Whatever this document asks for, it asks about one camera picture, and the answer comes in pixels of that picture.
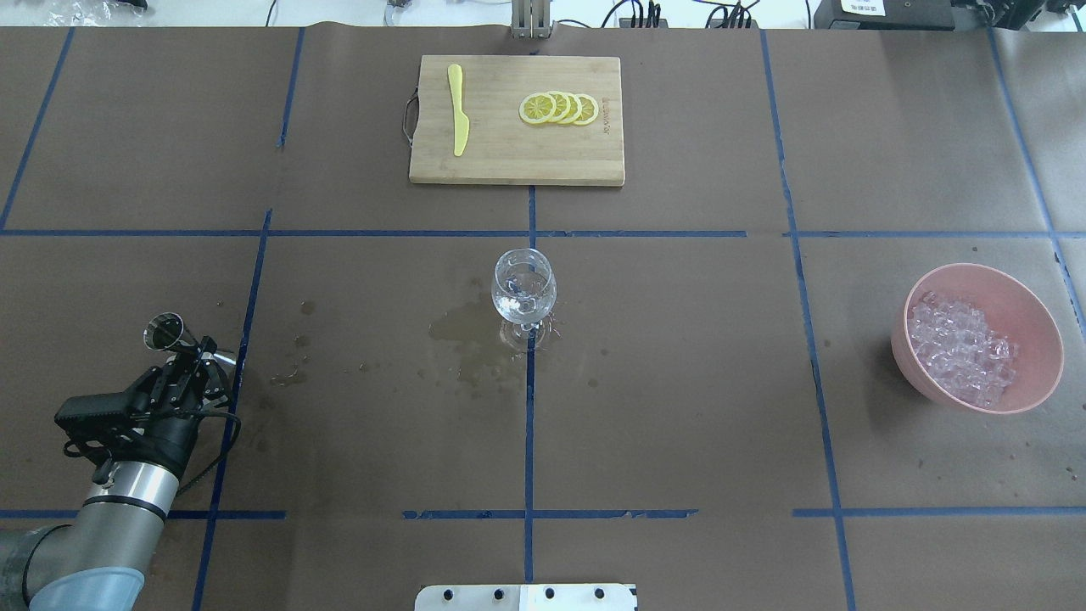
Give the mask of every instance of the yellow knife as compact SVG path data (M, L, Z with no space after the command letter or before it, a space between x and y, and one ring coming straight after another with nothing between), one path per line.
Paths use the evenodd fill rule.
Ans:
M460 156L471 128L471 120L464 114L464 68L460 64L449 65L449 89L453 93L453 154Z

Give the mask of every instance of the brown table surface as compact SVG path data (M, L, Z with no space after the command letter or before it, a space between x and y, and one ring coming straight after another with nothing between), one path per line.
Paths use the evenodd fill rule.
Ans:
M409 183L420 55L529 52L622 59L626 186ZM0 29L0 526L74 514L91 469L52 415L161 364L139 333L177 311L248 343L244 433L139 609L621 582L642 609L1078 610L1084 59L983 31ZM512 358L489 272L529 243L561 335ZM955 260L1052 311L1039 408L954 412L897 372L895 311Z

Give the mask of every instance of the pink bowl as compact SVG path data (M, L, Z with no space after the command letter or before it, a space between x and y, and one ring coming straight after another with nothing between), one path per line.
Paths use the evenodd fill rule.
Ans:
M929 291L968 298L984 311L989 328L1019 345L1014 383L994 408L978 408L944 391L927 375L913 353L908 319L912 308ZM909 291L905 307L891 335L894 359L906 380L924 397L947 407L969 408L989 415L1015 415L1036 408L1048 399L1063 375L1063 342L1045 304L1022 282L975 263L952 263L924 273Z

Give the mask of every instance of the wooden cutting board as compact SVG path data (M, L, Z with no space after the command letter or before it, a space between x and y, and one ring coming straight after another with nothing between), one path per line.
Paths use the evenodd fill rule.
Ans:
M464 68L467 148L453 155L449 65ZM528 125L520 101L538 91L588 93L599 102L585 125ZM413 182L621 186L622 77L618 58L422 55Z

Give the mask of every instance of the glass of water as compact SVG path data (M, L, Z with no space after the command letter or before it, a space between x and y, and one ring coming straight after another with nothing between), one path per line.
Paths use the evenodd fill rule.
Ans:
M541 324L554 308L558 284L546 256L534 247L518 247L503 254L494 265L491 297L502 315L502 340L527 351L532 332L539 344L548 327Z

